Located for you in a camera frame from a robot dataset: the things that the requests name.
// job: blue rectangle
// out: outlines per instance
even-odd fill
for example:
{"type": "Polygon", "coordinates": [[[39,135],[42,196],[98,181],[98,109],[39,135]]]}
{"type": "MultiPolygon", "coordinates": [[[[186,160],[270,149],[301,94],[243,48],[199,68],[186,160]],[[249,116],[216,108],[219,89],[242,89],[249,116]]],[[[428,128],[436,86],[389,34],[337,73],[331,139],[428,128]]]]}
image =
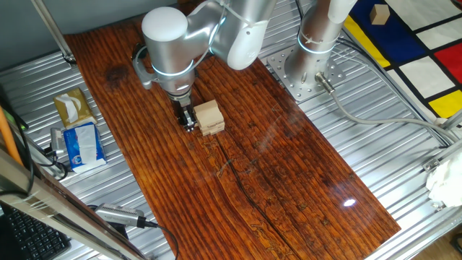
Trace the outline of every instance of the blue rectangle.
{"type": "Polygon", "coordinates": [[[425,54],[426,50],[416,42],[393,13],[385,25],[372,25],[370,12],[375,4],[383,2],[359,0],[353,7],[352,16],[379,51],[384,52],[385,58],[390,62],[402,63],[425,54]]]}
{"type": "MultiPolygon", "coordinates": [[[[101,145],[100,135],[98,133],[96,126],[93,123],[86,123],[76,128],[90,125],[92,125],[95,128],[96,160],[104,159],[104,161],[106,161],[103,146],[101,145]]],[[[64,142],[66,143],[67,153],[69,156],[69,162],[71,163],[71,168],[74,170],[75,168],[83,166],[84,164],[82,163],[82,159],[80,158],[79,140],[77,138],[75,128],[64,131],[63,135],[64,142]]]]}

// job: wooden table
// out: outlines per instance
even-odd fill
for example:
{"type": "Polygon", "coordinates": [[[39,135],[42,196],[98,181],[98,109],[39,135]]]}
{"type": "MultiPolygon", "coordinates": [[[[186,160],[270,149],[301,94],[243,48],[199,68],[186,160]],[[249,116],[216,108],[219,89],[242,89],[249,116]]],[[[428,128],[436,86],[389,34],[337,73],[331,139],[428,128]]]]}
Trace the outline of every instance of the wooden table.
{"type": "Polygon", "coordinates": [[[217,100],[226,123],[202,137],[136,77],[139,17],[66,40],[180,259],[363,259],[400,230],[260,61],[199,66],[194,102],[217,100]]]}

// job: keyboard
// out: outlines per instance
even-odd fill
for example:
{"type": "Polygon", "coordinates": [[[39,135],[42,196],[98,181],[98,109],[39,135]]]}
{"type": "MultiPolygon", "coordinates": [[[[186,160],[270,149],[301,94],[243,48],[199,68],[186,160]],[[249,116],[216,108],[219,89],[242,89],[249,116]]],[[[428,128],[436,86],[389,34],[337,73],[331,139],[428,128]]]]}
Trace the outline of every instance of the keyboard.
{"type": "Polygon", "coordinates": [[[63,233],[15,208],[3,204],[1,208],[4,210],[3,217],[5,217],[2,223],[7,226],[2,228],[6,233],[2,236],[14,238],[12,242],[17,246],[13,245],[9,248],[10,250],[19,249],[15,259],[54,259],[71,247],[68,238],[63,233]]]}

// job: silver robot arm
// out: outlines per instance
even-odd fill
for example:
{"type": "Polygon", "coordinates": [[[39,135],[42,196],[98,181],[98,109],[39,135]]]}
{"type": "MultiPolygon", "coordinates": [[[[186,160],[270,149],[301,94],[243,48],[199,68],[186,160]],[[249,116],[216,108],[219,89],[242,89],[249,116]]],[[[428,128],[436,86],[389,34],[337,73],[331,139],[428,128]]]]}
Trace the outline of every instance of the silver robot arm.
{"type": "MultiPolygon", "coordinates": [[[[303,17],[297,44],[284,70],[300,89],[317,84],[348,13],[356,0],[318,0],[303,17]]],[[[139,61],[133,66],[146,89],[157,82],[172,100],[176,116],[186,131],[196,124],[191,105],[194,68],[210,51],[232,69],[250,66],[261,49],[276,0],[205,1],[187,17],[172,7],[147,13],[141,28],[154,74],[139,61]],[[201,55],[198,62],[194,59],[201,55]]]]}
{"type": "Polygon", "coordinates": [[[194,128],[191,86],[195,80],[194,59],[210,51],[233,69],[244,69],[257,58],[276,0],[205,1],[187,17],[172,7],[146,14],[141,24],[155,74],[139,60],[133,65],[146,89],[158,82],[173,101],[186,131],[194,128]]]}

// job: wooden cube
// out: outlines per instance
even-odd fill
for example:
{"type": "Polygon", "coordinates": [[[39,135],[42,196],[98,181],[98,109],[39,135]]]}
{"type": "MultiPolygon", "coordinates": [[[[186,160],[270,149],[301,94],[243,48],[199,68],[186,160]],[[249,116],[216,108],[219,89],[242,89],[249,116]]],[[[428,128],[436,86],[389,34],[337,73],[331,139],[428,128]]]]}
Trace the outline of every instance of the wooden cube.
{"type": "Polygon", "coordinates": [[[384,25],[390,17],[390,9],[387,4],[376,4],[369,16],[373,25],[384,25]]]}
{"type": "Polygon", "coordinates": [[[216,134],[225,129],[225,120],[218,109],[217,101],[212,100],[194,107],[197,124],[203,136],[216,134]]]}

